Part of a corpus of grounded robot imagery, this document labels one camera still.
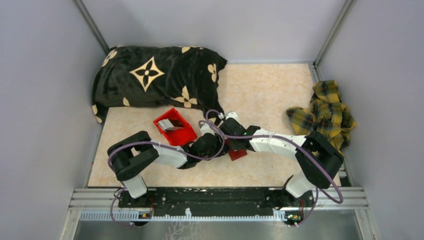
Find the red plastic bin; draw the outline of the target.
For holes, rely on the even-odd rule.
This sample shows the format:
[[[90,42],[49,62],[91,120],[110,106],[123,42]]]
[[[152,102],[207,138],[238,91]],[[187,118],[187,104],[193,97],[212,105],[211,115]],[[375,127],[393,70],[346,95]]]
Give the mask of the red plastic bin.
[[[153,124],[172,146],[186,145],[198,137],[192,126],[175,108],[153,120]]]

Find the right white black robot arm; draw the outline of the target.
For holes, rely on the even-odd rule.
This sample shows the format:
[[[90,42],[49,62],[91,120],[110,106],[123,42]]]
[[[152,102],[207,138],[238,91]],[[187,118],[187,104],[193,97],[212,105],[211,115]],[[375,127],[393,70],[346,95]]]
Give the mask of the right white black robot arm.
[[[245,128],[233,117],[224,120],[219,129],[235,150],[272,153],[297,161],[301,171],[287,181],[281,193],[287,206],[295,206],[308,191],[333,186],[334,177],[344,161],[341,153],[317,131],[286,135],[255,125]]]

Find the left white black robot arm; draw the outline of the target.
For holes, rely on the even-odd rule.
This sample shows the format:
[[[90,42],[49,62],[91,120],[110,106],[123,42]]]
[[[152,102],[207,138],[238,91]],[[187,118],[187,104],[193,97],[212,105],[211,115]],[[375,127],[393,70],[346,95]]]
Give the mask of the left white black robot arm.
[[[225,140],[215,133],[205,133],[183,146],[172,146],[152,140],[147,131],[140,131],[109,147],[107,164],[129,192],[131,202],[144,207],[149,203],[150,193],[141,172],[149,165],[185,170],[224,156],[229,150]]]

